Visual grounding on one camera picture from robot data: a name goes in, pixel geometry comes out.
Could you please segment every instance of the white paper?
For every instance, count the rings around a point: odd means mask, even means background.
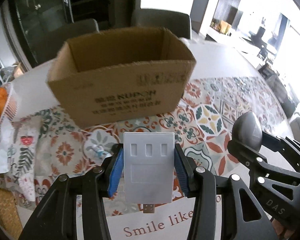
[[[7,151],[4,149],[0,149],[0,173],[6,173],[8,171],[9,168]]]
[[[0,131],[0,173],[9,171],[8,167],[8,149],[13,143],[14,128],[10,121],[4,117]]]
[[[185,240],[193,216],[194,200],[186,197],[178,199],[170,204],[156,207],[153,214],[144,214],[140,211],[107,217],[111,239]],[[219,240],[222,223],[221,197],[216,196],[216,201],[215,240]],[[77,236],[78,240],[83,240],[82,216],[77,216]]]

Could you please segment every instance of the gray chair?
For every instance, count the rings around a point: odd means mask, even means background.
[[[47,33],[45,37],[38,40],[31,49],[36,55],[38,64],[42,64],[55,58],[63,43],[67,39],[96,32],[99,32],[99,28],[95,19],[87,19],[70,23]]]
[[[185,13],[158,10],[136,9],[132,14],[132,26],[165,27],[178,38],[191,39],[191,20]]]

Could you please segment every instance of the blue gripper pad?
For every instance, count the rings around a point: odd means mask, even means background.
[[[123,147],[118,153],[117,159],[113,165],[112,171],[109,176],[108,195],[110,197],[112,197],[113,194],[117,192],[122,170],[123,170]]]
[[[177,176],[178,176],[181,190],[185,194],[185,196],[188,196],[188,193],[190,191],[188,174],[186,173],[186,170],[183,167],[181,158],[180,158],[176,148],[174,149],[174,168],[175,168]]]

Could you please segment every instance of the patterned tablecloth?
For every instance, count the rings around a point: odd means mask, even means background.
[[[19,185],[7,173],[0,175],[0,187],[9,188],[17,204],[33,210],[60,174],[79,176],[103,161],[103,154],[85,154],[84,143],[92,131],[94,143],[101,152],[109,152],[114,143],[123,142],[123,133],[174,132],[187,156],[194,158],[217,175],[229,173],[241,165],[227,151],[234,121],[247,111],[254,111],[263,130],[277,135],[277,127],[286,122],[285,115],[269,87],[261,77],[207,78],[191,80],[184,97],[171,113],[109,123],[81,131],[60,107],[42,110],[42,126],[34,153],[33,187],[35,201],[29,201],[28,188]],[[11,151],[13,163],[14,151]],[[173,201],[183,197],[178,179],[174,179]],[[143,210],[141,204],[124,200],[124,178],[112,198],[104,199],[107,216]],[[81,206],[81,197],[77,199]]]

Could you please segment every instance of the glass door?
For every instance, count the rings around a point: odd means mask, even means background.
[[[73,22],[70,0],[9,0],[13,25],[32,67],[39,65],[37,51],[51,31]]]

